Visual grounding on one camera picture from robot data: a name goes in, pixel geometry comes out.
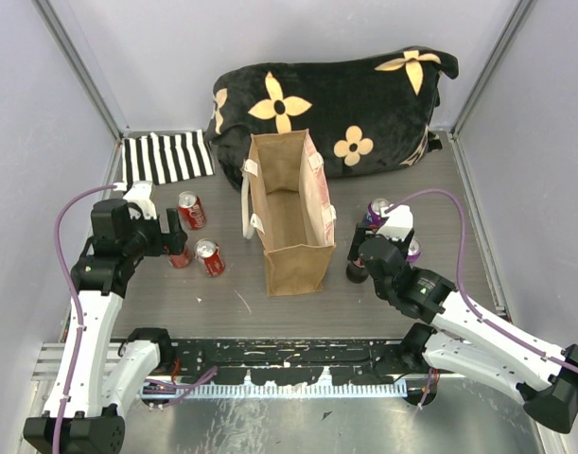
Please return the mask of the brown jute canvas bag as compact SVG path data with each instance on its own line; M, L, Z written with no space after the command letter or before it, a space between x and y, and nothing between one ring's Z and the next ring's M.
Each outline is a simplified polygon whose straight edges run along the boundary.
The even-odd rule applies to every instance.
M252 135L241 171L242 234L261 240L267 294L322 290L336 214L309 132Z

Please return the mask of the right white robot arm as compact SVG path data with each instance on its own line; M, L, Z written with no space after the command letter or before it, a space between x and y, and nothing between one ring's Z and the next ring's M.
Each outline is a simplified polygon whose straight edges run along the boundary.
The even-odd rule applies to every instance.
M466 301L442 275L412 266L410 240L358 223L347 274L371 278L376 296L415 323L400 344L406 369L466 376L511 397L538 424L571 432L578 414L578 345L561 347Z

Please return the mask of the glass cola bottle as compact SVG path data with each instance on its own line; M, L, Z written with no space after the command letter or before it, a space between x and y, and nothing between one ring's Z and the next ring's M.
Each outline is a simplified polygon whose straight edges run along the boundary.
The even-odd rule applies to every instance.
M350 282L355 284L363 283L369 277L368 270L359 258L357 246L350 247L347 256L346 276Z

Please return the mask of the purple grape can back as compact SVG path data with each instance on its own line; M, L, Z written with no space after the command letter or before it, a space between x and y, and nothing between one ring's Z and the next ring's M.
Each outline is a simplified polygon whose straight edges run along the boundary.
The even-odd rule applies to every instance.
M368 205L362 221L372 228L378 228L383 225L385 218L382 211L389 208L391 204L384 198L373 199Z

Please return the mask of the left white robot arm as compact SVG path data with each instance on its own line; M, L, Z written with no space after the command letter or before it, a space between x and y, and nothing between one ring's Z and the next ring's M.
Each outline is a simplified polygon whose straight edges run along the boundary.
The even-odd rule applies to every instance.
M97 202L92 234L69 271L74 286L60 368L41 415L29 417L24 438L40 453L117 453L125 417L150 374L163 375L176 353L164 328L137 328L119 362L105 365L129 281L146 257L182 253L187 234L177 209L160 226L147 196Z

